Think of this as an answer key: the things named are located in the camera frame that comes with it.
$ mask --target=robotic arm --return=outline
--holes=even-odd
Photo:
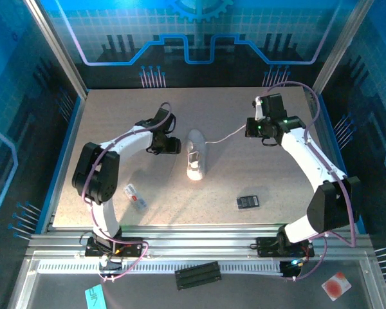
[[[82,149],[72,179],[72,185],[79,195],[82,195],[84,184],[100,153],[114,143],[114,146],[108,150],[100,161],[100,165],[91,177],[85,193],[86,199],[96,204],[93,205],[93,215],[96,222],[96,226],[93,227],[93,232],[96,234],[95,241],[107,248],[114,249],[111,248],[112,244],[106,239],[106,236],[119,239],[122,234],[113,207],[113,194],[116,192],[118,185],[119,168],[128,158],[142,150],[154,155],[163,153],[178,154],[181,151],[180,140],[170,137],[176,125],[176,117],[170,114],[168,119],[164,121],[168,113],[169,111],[160,108],[153,119],[137,122],[128,132],[128,137],[121,139],[119,142],[114,139],[100,145],[87,143]],[[163,122],[162,125],[149,129],[161,122]],[[132,134],[142,129],[145,129],[145,131]]]
[[[253,106],[256,108],[256,115],[255,118],[247,120],[246,137],[262,138],[265,146],[283,147],[295,159],[313,187],[314,195],[306,215],[279,229],[277,237],[282,250],[325,231],[348,225],[346,201],[338,182],[326,169],[325,163],[342,180],[354,210],[357,210],[360,202],[359,179],[348,178],[339,170],[320,150],[309,133],[308,140],[305,140],[306,126],[299,117],[288,117],[281,95],[257,97]],[[275,140],[274,144],[264,142],[271,138]],[[319,153],[322,160],[308,144]],[[358,213],[354,211],[354,221],[357,220]]]

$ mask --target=speckled surface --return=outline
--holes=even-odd
[[[55,227],[90,226],[87,207],[71,186],[83,145],[105,142],[151,118],[162,102],[177,117],[174,136],[184,140],[199,129],[207,140],[219,140],[254,117],[251,102],[262,88],[185,88],[92,90],[62,188]],[[288,115],[312,119],[302,88],[278,88]],[[313,138],[318,143],[314,128]],[[113,198],[123,225],[287,223],[305,215],[313,195],[308,179],[281,147],[264,147],[244,130],[220,144],[208,144],[207,174],[200,182],[187,178],[187,153],[154,156],[140,151],[120,170]],[[138,212],[123,188],[132,183],[148,203]],[[238,210],[236,198],[257,195],[261,206]]]

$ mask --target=sneaker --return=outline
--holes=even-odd
[[[206,140],[203,134],[193,129],[187,136],[187,176],[191,180],[201,180],[205,176]]]

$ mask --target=red sticker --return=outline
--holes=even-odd
[[[341,272],[335,274],[322,285],[322,288],[326,291],[332,301],[338,299],[351,287],[351,284]]]

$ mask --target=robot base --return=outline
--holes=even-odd
[[[115,239],[121,241],[142,241],[143,238],[137,237],[121,237],[115,236]],[[105,254],[109,255],[112,258],[124,258],[124,257],[132,257],[137,258],[142,254],[143,245],[141,243],[134,244],[113,244],[112,241],[103,239],[96,234],[93,234],[93,237],[90,237],[87,241],[86,245],[86,257],[101,257]]]
[[[310,258],[315,256],[313,246],[308,240],[284,247],[276,237],[258,237],[250,248],[257,250],[259,258],[304,258],[307,253]]]

